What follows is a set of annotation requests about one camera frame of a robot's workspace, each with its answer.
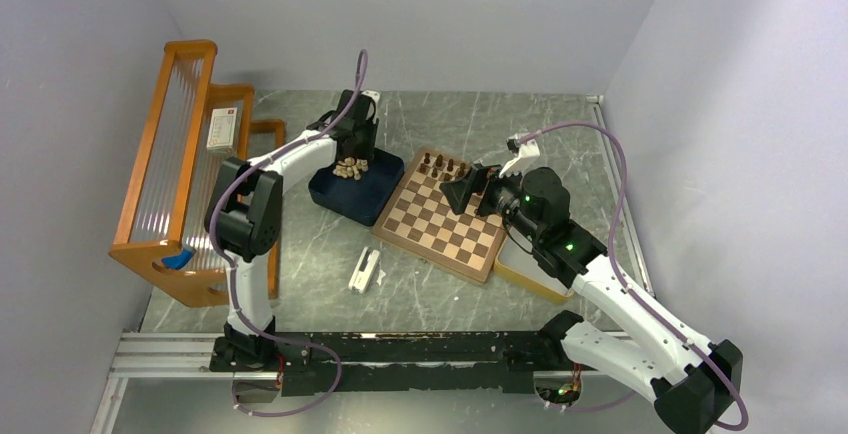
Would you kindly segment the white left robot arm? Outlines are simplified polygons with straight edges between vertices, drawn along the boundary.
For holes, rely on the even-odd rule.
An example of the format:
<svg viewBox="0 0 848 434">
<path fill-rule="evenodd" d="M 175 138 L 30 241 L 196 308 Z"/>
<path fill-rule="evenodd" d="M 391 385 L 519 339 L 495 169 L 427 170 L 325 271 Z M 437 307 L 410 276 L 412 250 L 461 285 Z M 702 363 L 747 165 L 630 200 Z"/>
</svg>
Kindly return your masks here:
<svg viewBox="0 0 848 434">
<path fill-rule="evenodd" d="M 248 160 L 230 157 L 221 164 L 204 227 L 213 250 L 227 264 L 225 336 L 239 340 L 237 357 L 251 369 L 268 367 L 277 354 L 267 280 L 253 270 L 255 259 L 280 238 L 283 197 L 339 160 L 373 157 L 380 97 L 373 90 L 345 90 L 336 109 L 284 146 Z"/>
</svg>

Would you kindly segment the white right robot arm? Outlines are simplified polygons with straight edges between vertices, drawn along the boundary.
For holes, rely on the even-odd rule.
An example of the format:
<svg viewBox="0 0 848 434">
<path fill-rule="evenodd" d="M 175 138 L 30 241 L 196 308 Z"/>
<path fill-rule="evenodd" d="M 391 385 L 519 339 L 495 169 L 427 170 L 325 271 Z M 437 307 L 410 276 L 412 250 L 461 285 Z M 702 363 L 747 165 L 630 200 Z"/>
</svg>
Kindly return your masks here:
<svg viewBox="0 0 848 434">
<path fill-rule="evenodd" d="M 542 360 L 570 361 L 606 374 L 651 402 L 675 433 L 706 433 L 740 395 L 743 355 L 729 340 L 713 342 L 687 326 L 627 278 L 608 247 L 570 216 L 569 191 L 550 168 L 501 177 L 474 164 L 440 187 L 451 210 L 479 196 L 479 217 L 499 216 L 531 246 L 539 268 L 609 316 L 623 341 L 574 313 L 557 316 L 539 345 Z"/>
</svg>

